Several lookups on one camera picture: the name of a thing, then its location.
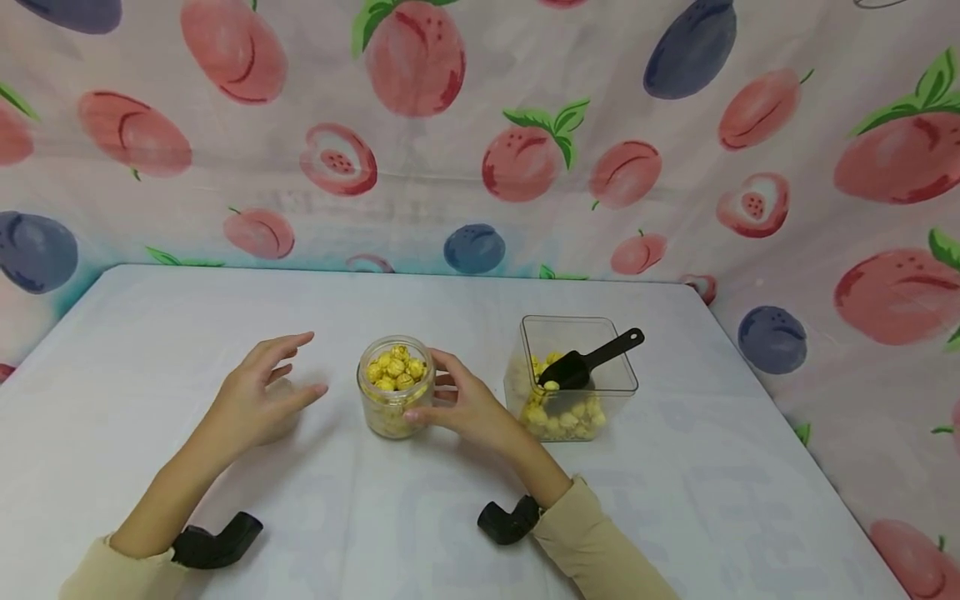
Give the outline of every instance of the fruit pattern curtain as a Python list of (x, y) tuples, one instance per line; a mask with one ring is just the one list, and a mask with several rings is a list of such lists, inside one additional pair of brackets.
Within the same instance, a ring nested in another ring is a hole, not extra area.
[(960, 598), (952, 5), (5, 0), (3, 376), (119, 263), (679, 281)]

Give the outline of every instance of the clear plastic container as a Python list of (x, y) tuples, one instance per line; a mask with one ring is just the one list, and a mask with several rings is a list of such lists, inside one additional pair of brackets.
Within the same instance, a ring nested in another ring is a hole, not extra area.
[[(370, 380), (368, 366), (381, 354), (389, 352), (394, 347), (406, 347), (411, 357), (423, 363), (423, 379), (406, 390), (388, 392), (378, 388), (376, 381)], [(435, 378), (433, 358), (427, 347), (419, 340), (404, 335), (392, 335), (370, 344), (364, 350), (357, 365), (357, 386), (360, 388), (367, 426), (373, 433), (391, 440), (409, 438), (420, 431), (422, 425), (407, 422), (403, 418), (403, 413), (411, 408), (429, 406), (433, 403)]]
[(507, 408), (542, 442), (595, 439), (636, 393), (636, 375), (626, 354), (594, 369), (584, 390), (546, 391), (537, 385), (535, 369), (550, 354), (587, 354), (616, 336), (613, 323), (603, 317), (527, 315), (503, 378)]

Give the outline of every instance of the square plastic container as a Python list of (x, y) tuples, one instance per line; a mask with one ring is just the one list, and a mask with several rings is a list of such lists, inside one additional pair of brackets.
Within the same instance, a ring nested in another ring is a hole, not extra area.
[(584, 390), (545, 391), (537, 385), (539, 366), (553, 353), (593, 352), (617, 336), (603, 317), (527, 315), (503, 379), (507, 408), (542, 442), (589, 442), (636, 393), (634, 369), (626, 354), (600, 365)]

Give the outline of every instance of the right hand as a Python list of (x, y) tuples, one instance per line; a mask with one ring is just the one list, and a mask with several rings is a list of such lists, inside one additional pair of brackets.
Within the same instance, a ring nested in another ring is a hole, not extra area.
[(437, 366), (436, 385), (456, 390), (439, 390), (436, 397), (453, 406), (415, 408), (403, 417), (412, 423), (439, 425), (460, 434), (465, 440), (495, 452), (506, 452), (526, 430), (500, 404), (483, 381), (453, 354), (430, 349)]

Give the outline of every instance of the white tablecloth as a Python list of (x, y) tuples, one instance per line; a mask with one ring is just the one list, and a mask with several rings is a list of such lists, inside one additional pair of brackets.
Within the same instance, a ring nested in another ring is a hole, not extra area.
[(603, 438), (552, 444), (688, 600), (905, 595), (696, 293), (682, 285), (125, 266), (107, 272), (0, 388), (0, 597), (52, 598), (117, 527), (224, 375), (263, 338), (315, 329), (292, 379), (325, 380), (294, 437), (218, 481), (191, 522), (264, 533), (184, 597), (575, 598), (531, 540), (477, 529), (522, 489), (449, 432), (365, 426), (356, 362), (411, 334), (502, 397), (526, 314), (641, 327), (639, 390)]

